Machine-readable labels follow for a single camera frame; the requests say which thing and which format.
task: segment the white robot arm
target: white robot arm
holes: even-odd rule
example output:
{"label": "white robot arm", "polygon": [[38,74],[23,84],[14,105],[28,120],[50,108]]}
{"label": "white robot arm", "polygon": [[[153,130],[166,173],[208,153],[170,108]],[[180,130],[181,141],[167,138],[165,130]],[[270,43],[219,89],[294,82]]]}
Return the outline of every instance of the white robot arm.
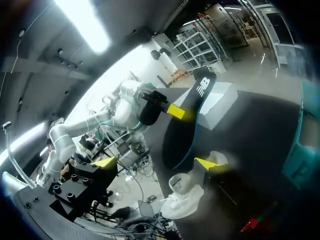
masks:
{"label": "white robot arm", "polygon": [[137,117],[141,91],[149,91],[149,85],[137,81],[127,80],[120,86],[120,100],[113,102],[115,114],[109,110],[101,111],[88,119],[75,124],[57,124],[49,131],[54,150],[50,152],[46,163],[42,167],[43,177],[38,184],[49,187],[59,180],[60,171],[64,164],[76,152],[76,145],[72,138],[85,134],[101,124],[111,125],[117,129],[137,131],[143,126]]}

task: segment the metal shelf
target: metal shelf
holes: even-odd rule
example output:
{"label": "metal shelf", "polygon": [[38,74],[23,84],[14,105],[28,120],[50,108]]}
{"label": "metal shelf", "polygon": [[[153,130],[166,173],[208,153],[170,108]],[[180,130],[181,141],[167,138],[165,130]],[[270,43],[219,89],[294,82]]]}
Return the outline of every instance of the metal shelf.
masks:
{"label": "metal shelf", "polygon": [[182,53],[178,54],[177,57],[181,56],[182,54],[185,54],[185,53],[189,52],[189,50],[191,50],[191,49],[194,49],[194,48],[196,48],[196,47],[198,47],[198,46],[200,46],[200,45],[202,45],[202,44],[205,44],[206,42],[207,42],[207,41],[204,40],[204,41],[202,41],[202,42],[200,42],[200,43],[198,43],[198,44],[196,44],[196,45],[188,48],[187,50],[185,50],[185,51],[183,51]]}
{"label": "metal shelf", "polygon": [[185,63],[187,63],[187,62],[190,62],[191,60],[194,60],[196,57],[200,57],[200,56],[202,56],[202,55],[205,55],[205,54],[208,54],[208,53],[212,53],[213,51],[210,49],[210,50],[207,50],[207,51],[204,51],[204,52],[201,52],[201,53],[199,53],[199,54],[197,54],[197,55],[194,55],[194,57],[192,57],[192,58],[189,58],[187,61],[183,61],[182,62],[182,64],[185,64]]}
{"label": "metal shelf", "polygon": [[196,32],[196,33],[192,34],[190,37],[188,37],[187,39],[185,39],[185,40],[183,40],[183,41],[180,41],[177,45],[175,45],[175,46],[173,47],[173,49],[175,49],[176,47],[178,47],[180,44],[185,43],[186,41],[192,39],[194,36],[196,36],[196,35],[198,35],[198,34],[200,34],[200,32]]}

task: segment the ceiling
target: ceiling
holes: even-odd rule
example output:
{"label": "ceiling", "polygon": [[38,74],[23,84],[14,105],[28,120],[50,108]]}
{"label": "ceiling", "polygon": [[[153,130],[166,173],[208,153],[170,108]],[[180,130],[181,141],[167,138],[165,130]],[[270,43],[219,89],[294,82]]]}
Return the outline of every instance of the ceiling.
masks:
{"label": "ceiling", "polygon": [[[0,58],[0,123],[11,121],[14,137],[43,121],[66,117],[99,76],[130,50],[149,41],[153,33],[160,32],[183,2],[91,1],[112,42],[101,55],[91,50],[54,0],[0,3],[0,53],[5,53]],[[30,25],[19,37],[20,31]],[[63,49],[60,56],[58,49]],[[4,146],[0,132],[0,152]],[[44,146],[45,141],[32,148],[41,151]]]}

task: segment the workbench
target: workbench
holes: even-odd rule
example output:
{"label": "workbench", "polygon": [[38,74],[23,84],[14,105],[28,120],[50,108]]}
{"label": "workbench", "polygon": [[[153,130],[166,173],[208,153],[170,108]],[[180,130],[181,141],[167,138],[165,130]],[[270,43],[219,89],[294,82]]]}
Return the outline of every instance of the workbench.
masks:
{"label": "workbench", "polygon": [[[171,103],[186,90],[158,89]],[[280,201],[292,201],[296,197],[295,188],[281,171],[297,130],[300,106],[257,93],[237,93],[237,100],[213,130],[198,125],[192,147],[196,155],[192,157],[205,159],[210,151],[221,152],[237,165],[256,191]],[[162,146],[157,143],[162,142],[170,119],[170,115],[161,113],[158,121],[144,133],[165,197],[172,193],[168,181],[177,172],[163,165]],[[205,194],[203,201],[213,203],[214,197],[214,192]],[[239,223],[214,204],[202,206],[194,214],[175,220],[183,239],[230,239]]]}

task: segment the white box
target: white box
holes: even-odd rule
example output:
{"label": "white box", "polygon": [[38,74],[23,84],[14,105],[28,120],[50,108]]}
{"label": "white box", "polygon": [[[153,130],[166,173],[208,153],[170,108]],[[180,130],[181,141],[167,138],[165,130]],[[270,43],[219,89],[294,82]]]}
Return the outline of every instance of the white box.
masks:
{"label": "white box", "polygon": [[[182,94],[173,104],[180,107],[190,89]],[[198,124],[209,130],[214,129],[237,98],[238,93],[234,84],[230,82],[216,82],[201,107]]]}

